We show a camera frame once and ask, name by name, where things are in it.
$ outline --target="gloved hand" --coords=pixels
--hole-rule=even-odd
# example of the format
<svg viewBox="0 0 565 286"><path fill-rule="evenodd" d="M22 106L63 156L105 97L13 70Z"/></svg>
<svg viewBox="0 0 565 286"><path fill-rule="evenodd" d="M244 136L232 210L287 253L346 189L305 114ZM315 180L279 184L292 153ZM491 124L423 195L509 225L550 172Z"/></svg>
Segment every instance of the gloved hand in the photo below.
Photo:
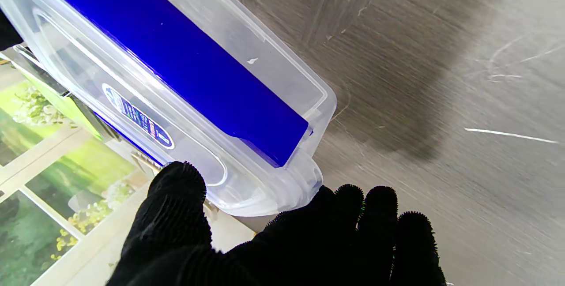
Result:
<svg viewBox="0 0 565 286"><path fill-rule="evenodd" d="M155 177L111 276L113 285L444 285L428 219L397 221L388 187L327 187L227 254L212 249L204 180L174 162Z"/></svg>
<svg viewBox="0 0 565 286"><path fill-rule="evenodd" d="M432 227L389 187L321 187L228 255L265 285L444 286Z"/></svg>

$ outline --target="oval label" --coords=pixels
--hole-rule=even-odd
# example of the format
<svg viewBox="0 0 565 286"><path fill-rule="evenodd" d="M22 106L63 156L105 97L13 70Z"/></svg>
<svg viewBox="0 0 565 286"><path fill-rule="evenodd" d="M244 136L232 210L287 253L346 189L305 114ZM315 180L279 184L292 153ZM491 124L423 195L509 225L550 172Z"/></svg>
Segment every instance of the oval label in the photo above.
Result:
<svg viewBox="0 0 565 286"><path fill-rule="evenodd" d="M113 87L104 83L102 85L104 95L112 103L115 109L122 115L133 121L140 129L155 139L162 147L167 149L175 148L175 143L169 134L155 121L147 117L145 113L132 105L127 99L121 96Z"/></svg>

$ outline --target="clear plastic container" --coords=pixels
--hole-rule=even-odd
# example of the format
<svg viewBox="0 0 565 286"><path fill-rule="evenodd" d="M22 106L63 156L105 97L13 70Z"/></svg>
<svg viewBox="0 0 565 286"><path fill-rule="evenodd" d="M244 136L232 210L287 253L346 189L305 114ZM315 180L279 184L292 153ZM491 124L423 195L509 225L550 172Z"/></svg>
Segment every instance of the clear plastic container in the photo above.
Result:
<svg viewBox="0 0 565 286"><path fill-rule="evenodd" d="M0 6L58 82L157 162L194 164L207 198L225 212L258 216L307 204L322 182L312 155L335 111L333 91L237 0L169 1L307 121L284 166L218 129L65 0Z"/></svg>

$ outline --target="plastic container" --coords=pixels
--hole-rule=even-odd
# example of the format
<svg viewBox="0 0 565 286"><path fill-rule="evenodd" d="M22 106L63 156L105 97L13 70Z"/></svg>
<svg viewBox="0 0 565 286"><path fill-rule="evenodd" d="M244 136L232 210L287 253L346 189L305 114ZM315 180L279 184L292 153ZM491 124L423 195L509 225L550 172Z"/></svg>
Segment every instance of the plastic container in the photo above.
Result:
<svg viewBox="0 0 565 286"><path fill-rule="evenodd" d="M0 6L59 83L161 165L194 164L220 209L258 216L307 204L322 183L312 155L333 91L237 0L139 1ZM155 15L165 30L148 28ZM184 33L190 22L207 36Z"/></svg>

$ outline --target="blue plastic panel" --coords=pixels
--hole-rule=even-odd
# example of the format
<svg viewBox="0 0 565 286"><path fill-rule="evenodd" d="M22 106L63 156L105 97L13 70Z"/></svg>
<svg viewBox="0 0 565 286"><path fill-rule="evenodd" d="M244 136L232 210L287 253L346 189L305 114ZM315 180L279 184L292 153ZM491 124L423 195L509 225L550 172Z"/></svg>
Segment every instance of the blue plastic panel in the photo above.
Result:
<svg viewBox="0 0 565 286"><path fill-rule="evenodd" d="M308 123L168 0L65 0L224 133L285 165Z"/></svg>

